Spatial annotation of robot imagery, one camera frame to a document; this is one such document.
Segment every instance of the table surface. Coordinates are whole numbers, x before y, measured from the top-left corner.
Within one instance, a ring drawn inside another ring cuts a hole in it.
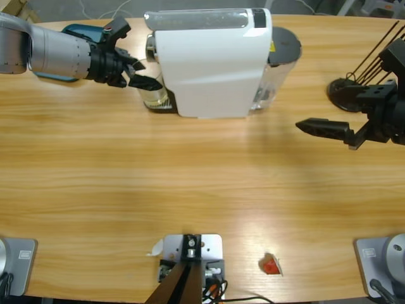
[[[118,45],[143,58],[148,29],[129,22]],[[297,34],[302,58],[271,108],[242,119],[150,113],[136,89],[89,80],[0,75],[0,231],[39,242],[28,294],[143,302],[158,285],[159,259],[146,254],[159,239],[218,233],[228,297],[364,296],[353,241],[404,232],[405,148],[349,151],[294,124],[365,121],[336,109],[325,87],[392,23],[274,16]],[[266,252],[282,277],[260,271]]]

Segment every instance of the coffee machine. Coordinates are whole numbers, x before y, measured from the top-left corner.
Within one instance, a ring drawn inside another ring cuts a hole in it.
[[[152,100],[140,90],[148,108],[167,108],[167,96],[183,117],[248,114],[270,51],[267,9],[148,11],[144,18],[153,31],[147,60],[159,63],[164,86]]]

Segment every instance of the label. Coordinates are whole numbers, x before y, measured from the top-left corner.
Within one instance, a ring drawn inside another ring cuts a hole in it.
[[[276,51],[276,45],[274,44],[274,41],[272,41],[270,44],[270,52],[274,53],[275,51]]]
[[[375,258],[377,255],[375,254],[374,248],[365,248],[363,249],[363,256],[365,258]]]
[[[32,255],[32,251],[29,250],[20,250],[20,254],[18,255],[19,260],[30,260]]]

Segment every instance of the gray robot arm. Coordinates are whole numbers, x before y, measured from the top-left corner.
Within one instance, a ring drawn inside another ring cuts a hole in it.
[[[18,74],[27,70],[53,75],[90,79],[109,86],[129,86],[155,91],[162,85],[153,78],[137,75],[145,67],[124,49],[115,47],[130,30],[124,18],[108,23],[101,40],[55,32],[0,13],[0,73]]]
[[[0,13],[0,73],[27,70],[86,78],[90,45],[85,39]]]

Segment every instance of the black lid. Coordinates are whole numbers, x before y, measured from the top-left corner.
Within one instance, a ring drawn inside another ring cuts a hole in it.
[[[301,43],[293,32],[283,27],[273,27],[268,63],[271,66],[284,65],[301,57]]]

